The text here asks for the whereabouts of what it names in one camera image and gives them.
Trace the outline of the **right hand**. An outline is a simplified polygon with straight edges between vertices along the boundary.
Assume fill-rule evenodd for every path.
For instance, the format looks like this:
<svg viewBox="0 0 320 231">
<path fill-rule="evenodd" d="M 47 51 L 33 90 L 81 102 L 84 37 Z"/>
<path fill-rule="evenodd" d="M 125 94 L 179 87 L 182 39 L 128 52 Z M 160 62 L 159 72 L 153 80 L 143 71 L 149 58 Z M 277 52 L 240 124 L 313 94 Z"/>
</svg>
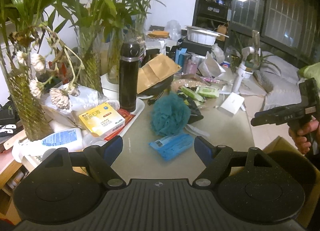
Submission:
<svg viewBox="0 0 320 231">
<path fill-rule="evenodd" d="M 303 155 L 306 155 L 312 146 L 312 144 L 307 140 L 306 135 L 308 133 L 315 134 L 315 142 L 319 144 L 319 121 L 312 120 L 302 126 L 301 129 L 295 131 L 289 128 L 289 136 L 293 139 L 295 146 L 298 151 Z"/>
</svg>

